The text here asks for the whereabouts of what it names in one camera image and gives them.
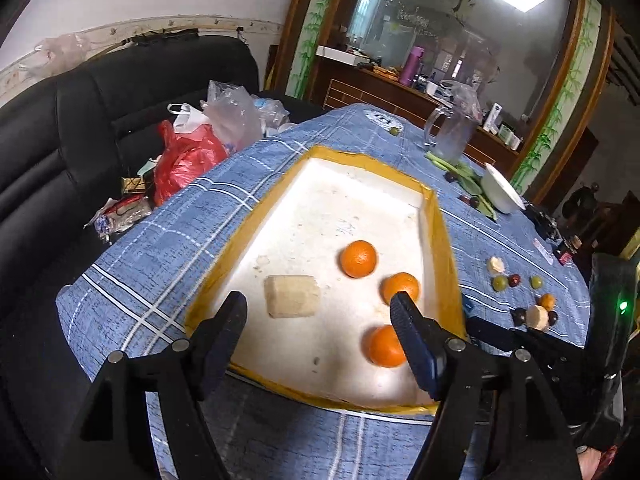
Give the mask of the right hand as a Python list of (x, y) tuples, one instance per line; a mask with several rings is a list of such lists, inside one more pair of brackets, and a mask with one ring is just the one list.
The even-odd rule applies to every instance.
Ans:
[(577, 454), (582, 480), (599, 480), (603, 477), (608, 466), (612, 464), (618, 446), (613, 445), (606, 452), (600, 452), (595, 448), (584, 448)]

